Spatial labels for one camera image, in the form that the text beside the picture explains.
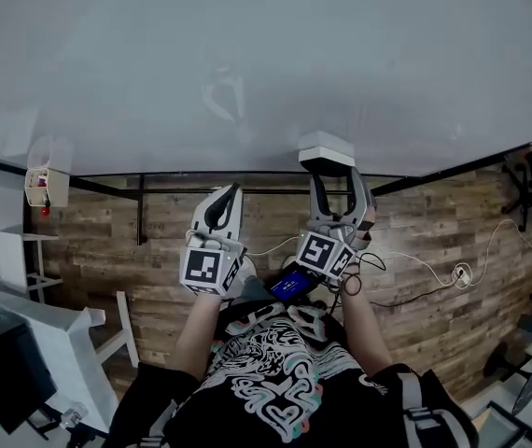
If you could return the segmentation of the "small black display device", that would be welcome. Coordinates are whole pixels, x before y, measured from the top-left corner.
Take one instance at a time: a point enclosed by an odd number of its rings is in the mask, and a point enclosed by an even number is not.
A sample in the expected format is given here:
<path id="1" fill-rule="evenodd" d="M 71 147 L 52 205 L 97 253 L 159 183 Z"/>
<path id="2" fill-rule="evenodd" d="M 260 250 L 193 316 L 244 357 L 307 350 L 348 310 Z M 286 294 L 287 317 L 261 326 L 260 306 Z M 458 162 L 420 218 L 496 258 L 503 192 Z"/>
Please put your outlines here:
<path id="1" fill-rule="evenodd" d="M 287 303 L 305 298 L 324 281 L 324 275 L 297 262 L 291 262 L 264 283 L 265 289 L 278 301 Z"/>

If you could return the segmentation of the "person's right forearm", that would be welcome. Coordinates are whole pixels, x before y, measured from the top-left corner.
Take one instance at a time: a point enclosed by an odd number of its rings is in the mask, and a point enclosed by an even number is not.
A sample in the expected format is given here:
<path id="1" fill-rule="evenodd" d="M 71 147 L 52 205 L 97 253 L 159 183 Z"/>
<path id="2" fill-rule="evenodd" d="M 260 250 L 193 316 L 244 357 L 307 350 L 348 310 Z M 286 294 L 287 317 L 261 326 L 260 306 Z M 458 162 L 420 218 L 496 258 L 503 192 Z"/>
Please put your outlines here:
<path id="1" fill-rule="evenodd" d="M 357 273 L 343 275 L 341 299 L 349 352 L 362 370 L 372 377 L 390 367 L 393 359 Z"/>

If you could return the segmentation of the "person's right hand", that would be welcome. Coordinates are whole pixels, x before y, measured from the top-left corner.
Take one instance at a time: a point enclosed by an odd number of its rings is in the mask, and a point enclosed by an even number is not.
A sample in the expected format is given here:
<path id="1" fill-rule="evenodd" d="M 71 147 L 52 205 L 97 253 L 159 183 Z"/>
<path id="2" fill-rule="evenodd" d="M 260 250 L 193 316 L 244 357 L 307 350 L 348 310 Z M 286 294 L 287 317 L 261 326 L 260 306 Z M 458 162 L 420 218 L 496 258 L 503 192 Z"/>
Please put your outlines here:
<path id="1" fill-rule="evenodd" d="M 365 213 L 364 218 L 357 226 L 354 240 L 351 246 L 356 251 L 366 250 L 371 243 L 370 230 L 373 227 L 376 220 L 376 206 L 370 205 Z"/>

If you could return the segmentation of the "clear water bottle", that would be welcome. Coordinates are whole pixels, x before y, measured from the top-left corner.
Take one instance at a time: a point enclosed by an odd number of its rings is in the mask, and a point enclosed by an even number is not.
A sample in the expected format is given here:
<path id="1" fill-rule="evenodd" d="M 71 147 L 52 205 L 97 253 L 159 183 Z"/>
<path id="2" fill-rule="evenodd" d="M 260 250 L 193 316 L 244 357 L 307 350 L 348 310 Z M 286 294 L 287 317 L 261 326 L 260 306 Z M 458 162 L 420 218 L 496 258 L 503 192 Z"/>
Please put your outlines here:
<path id="1" fill-rule="evenodd" d="M 84 404 L 71 402 L 62 411 L 60 427 L 63 429 L 75 428 L 88 414 L 89 410 Z"/>

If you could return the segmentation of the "black object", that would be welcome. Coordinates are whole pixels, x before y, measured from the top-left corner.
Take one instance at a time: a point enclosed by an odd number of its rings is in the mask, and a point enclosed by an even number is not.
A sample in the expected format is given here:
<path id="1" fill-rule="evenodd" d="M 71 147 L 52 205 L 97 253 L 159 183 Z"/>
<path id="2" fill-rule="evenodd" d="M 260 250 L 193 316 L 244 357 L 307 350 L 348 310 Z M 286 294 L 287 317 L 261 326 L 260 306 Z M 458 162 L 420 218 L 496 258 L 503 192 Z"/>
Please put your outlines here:
<path id="1" fill-rule="evenodd" d="M 331 133 L 302 135 L 298 150 L 299 163 L 310 174 L 345 177 L 356 167 L 354 145 Z"/>

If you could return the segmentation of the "white table with black frame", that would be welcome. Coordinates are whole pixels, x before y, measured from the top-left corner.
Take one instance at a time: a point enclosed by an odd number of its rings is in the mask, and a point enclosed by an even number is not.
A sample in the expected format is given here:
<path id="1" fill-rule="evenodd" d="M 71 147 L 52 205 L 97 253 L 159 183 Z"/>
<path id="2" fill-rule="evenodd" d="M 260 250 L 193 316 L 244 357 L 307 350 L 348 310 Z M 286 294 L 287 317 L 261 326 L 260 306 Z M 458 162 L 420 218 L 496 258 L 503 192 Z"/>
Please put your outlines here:
<path id="1" fill-rule="evenodd" d="M 447 175 L 532 143 L 532 0 L 0 0 L 0 161 Z"/>

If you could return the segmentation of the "white power strip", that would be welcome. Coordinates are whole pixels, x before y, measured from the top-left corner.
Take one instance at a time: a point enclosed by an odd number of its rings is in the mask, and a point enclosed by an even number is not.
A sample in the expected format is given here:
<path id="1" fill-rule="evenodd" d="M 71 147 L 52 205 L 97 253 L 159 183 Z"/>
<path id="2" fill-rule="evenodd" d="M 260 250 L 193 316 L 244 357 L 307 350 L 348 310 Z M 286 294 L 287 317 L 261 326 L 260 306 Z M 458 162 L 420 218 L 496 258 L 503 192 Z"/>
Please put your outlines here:
<path id="1" fill-rule="evenodd" d="M 472 281 L 472 271 L 470 266 L 465 262 L 456 264 L 453 270 L 453 285 L 458 289 L 466 289 Z"/>

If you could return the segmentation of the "black patterned t-shirt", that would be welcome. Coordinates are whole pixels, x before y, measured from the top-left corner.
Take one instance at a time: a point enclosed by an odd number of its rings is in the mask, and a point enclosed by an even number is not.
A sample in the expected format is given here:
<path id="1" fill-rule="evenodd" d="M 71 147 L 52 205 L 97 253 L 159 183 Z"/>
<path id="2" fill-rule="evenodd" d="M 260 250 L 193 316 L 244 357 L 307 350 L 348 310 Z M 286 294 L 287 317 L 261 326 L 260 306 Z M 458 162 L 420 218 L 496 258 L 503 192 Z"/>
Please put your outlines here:
<path id="1" fill-rule="evenodd" d="M 142 364 L 103 448 L 478 448 L 432 371 L 368 376 L 343 327 L 312 306 L 220 314 L 204 378 Z"/>

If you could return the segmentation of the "black monitor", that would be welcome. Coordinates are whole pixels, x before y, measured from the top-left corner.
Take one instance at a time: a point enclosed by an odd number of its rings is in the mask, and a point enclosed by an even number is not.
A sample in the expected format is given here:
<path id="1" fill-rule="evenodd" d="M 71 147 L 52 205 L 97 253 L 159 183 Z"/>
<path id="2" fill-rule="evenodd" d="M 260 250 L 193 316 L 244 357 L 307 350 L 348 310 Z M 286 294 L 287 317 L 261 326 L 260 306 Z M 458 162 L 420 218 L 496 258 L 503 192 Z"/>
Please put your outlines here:
<path id="1" fill-rule="evenodd" d="M 0 318 L 0 427 L 13 433 L 56 391 L 28 325 Z"/>

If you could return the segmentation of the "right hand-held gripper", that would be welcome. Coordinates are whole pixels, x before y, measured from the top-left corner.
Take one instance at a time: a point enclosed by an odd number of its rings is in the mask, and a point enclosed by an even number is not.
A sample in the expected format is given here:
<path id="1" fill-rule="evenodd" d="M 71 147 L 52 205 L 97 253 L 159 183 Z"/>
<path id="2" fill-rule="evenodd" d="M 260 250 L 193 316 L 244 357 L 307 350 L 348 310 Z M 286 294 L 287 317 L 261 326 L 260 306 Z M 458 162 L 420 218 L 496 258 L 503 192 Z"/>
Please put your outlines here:
<path id="1" fill-rule="evenodd" d="M 346 175 L 347 210 L 335 222 L 325 185 L 318 174 L 311 174 L 310 218 L 300 232 L 295 261 L 302 267 L 338 281 L 358 252 L 357 226 L 370 205 L 369 189 L 361 174 L 352 167 Z"/>

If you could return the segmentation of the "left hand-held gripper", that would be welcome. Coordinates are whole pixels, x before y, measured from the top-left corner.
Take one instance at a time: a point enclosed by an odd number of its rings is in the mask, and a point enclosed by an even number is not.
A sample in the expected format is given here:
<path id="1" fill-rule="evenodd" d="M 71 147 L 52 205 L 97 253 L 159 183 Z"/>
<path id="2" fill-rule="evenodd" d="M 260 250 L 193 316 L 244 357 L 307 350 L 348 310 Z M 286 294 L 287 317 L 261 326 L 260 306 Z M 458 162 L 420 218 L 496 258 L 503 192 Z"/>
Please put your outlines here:
<path id="1" fill-rule="evenodd" d="M 196 206 L 179 265 L 179 282 L 196 295 L 225 297 L 233 285 L 246 252 L 238 242 L 243 201 L 240 185 L 231 184 Z"/>

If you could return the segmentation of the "white marker holder box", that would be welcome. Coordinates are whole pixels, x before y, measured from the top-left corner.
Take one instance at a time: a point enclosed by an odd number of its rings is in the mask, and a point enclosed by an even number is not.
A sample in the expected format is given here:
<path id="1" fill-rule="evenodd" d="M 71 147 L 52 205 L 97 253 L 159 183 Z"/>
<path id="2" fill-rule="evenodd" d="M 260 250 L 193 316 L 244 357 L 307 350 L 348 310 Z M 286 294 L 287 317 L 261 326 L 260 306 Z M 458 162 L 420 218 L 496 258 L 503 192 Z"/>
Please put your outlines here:
<path id="1" fill-rule="evenodd" d="M 24 192 L 32 207 L 65 208 L 68 205 L 70 176 L 50 168 L 28 169 Z"/>

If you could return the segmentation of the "person's left forearm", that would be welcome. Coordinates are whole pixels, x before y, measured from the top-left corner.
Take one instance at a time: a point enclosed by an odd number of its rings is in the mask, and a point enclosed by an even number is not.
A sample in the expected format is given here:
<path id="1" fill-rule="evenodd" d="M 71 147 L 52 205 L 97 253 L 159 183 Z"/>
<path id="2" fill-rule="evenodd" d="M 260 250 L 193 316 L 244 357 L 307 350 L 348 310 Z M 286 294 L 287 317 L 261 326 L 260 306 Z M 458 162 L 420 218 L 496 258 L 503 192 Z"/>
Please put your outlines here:
<path id="1" fill-rule="evenodd" d="M 214 342 L 222 298 L 201 294 L 193 303 L 175 344 L 172 368 L 201 381 L 206 373 Z"/>

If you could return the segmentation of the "white cloth-covered table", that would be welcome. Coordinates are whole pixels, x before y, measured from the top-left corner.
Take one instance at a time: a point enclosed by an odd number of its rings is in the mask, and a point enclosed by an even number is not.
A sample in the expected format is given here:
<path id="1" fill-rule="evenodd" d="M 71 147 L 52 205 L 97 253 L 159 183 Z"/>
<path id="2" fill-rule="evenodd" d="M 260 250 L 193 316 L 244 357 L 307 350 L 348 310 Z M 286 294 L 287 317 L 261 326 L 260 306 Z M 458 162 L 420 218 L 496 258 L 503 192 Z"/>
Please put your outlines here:
<path id="1" fill-rule="evenodd" d="M 119 291 L 116 297 L 121 330 L 95 347 L 90 329 L 105 323 L 103 310 L 74 311 L 0 291 L 0 310 L 25 319 L 49 369 L 57 392 L 48 405 L 60 413 L 81 408 L 82 422 L 103 433 L 109 430 L 119 402 L 102 364 L 123 346 L 132 365 L 139 364 L 126 294 Z"/>

